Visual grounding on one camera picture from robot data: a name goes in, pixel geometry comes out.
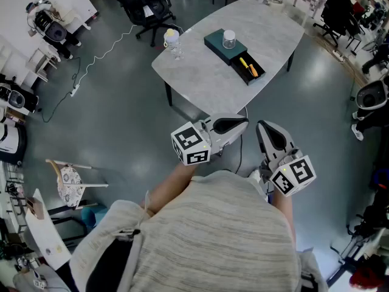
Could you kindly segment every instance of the black and white marker cube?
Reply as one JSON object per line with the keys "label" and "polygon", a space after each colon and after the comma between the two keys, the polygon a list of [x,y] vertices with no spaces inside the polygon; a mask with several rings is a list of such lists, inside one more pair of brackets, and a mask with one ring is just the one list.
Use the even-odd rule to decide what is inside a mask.
{"label": "black and white marker cube", "polygon": [[191,122],[174,131],[171,141],[178,158],[185,165],[207,162],[210,159],[211,146]]}
{"label": "black and white marker cube", "polygon": [[316,179],[314,168],[308,156],[279,166],[270,181],[285,196],[293,195]]}

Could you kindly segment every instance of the white jar lid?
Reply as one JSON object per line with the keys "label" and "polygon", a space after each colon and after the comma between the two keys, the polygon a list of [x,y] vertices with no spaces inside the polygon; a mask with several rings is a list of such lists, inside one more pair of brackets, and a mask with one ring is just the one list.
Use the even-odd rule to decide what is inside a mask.
{"label": "white jar lid", "polygon": [[226,40],[234,40],[235,39],[235,32],[232,30],[226,30],[223,33],[224,39]]}
{"label": "white jar lid", "polygon": [[164,34],[164,39],[165,39],[165,42],[167,42],[167,43],[176,42],[179,37],[180,37],[179,32],[177,30],[172,29],[172,28],[169,28]]}

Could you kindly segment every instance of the glass jar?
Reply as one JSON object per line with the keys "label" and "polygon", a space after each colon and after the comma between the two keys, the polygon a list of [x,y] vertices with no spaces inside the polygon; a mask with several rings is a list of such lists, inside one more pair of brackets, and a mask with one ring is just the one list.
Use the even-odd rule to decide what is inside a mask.
{"label": "glass jar", "polygon": [[164,46],[167,47],[175,60],[184,58],[184,53],[181,48],[181,42],[179,41],[179,32],[177,30],[169,28],[164,34],[165,42]]}
{"label": "glass jar", "polygon": [[235,47],[235,43],[235,32],[233,32],[232,30],[226,30],[223,33],[223,46],[226,49],[233,49]]}

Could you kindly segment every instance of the marble table top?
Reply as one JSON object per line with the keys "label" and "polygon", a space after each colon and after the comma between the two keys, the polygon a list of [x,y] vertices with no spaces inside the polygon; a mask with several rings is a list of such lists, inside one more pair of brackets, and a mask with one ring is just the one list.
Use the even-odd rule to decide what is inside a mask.
{"label": "marble table top", "polygon": [[[233,30],[236,39],[265,70],[255,83],[247,86],[231,66],[204,44],[204,37],[220,28]],[[304,29],[285,14],[256,0],[238,0],[180,36],[182,59],[175,60],[164,50],[152,67],[175,91],[205,113],[237,113],[273,79],[303,34]]]}

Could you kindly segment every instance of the black office chair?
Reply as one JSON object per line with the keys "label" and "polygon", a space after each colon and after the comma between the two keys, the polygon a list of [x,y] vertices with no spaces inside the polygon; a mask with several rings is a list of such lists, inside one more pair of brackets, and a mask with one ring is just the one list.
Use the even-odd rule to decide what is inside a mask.
{"label": "black office chair", "polygon": [[357,43],[357,46],[354,49],[354,52],[355,52],[357,50],[357,48],[359,47],[360,43],[362,42],[362,39],[360,38],[360,35],[359,35],[362,31],[359,27],[359,23],[358,23],[357,19],[352,14],[349,15],[348,23],[346,24],[346,30],[349,33],[348,41],[351,40],[349,42],[349,44],[347,44],[346,49],[351,45],[351,43],[353,43],[354,40],[359,41]]}
{"label": "black office chair", "polygon": [[[140,39],[140,35],[144,32],[151,29],[153,30],[150,46],[156,45],[155,39],[159,27],[177,29],[174,25],[164,24],[164,21],[169,18],[172,18],[173,20],[176,19],[169,10],[171,7],[170,0],[168,0],[168,2],[166,2],[166,0],[118,0],[118,2],[120,2],[127,13],[129,20],[133,24],[144,26],[144,29],[136,34],[137,39]],[[146,5],[150,8],[153,15],[145,16],[143,7]]]}
{"label": "black office chair", "polygon": [[335,47],[337,47],[338,42],[336,39],[339,39],[341,35],[346,35],[346,26],[349,23],[349,16],[352,12],[353,5],[350,0],[327,0],[322,13],[325,24],[319,25],[315,23],[314,26],[324,29],[326,32],[323,36],[330,35],[335,41]]}

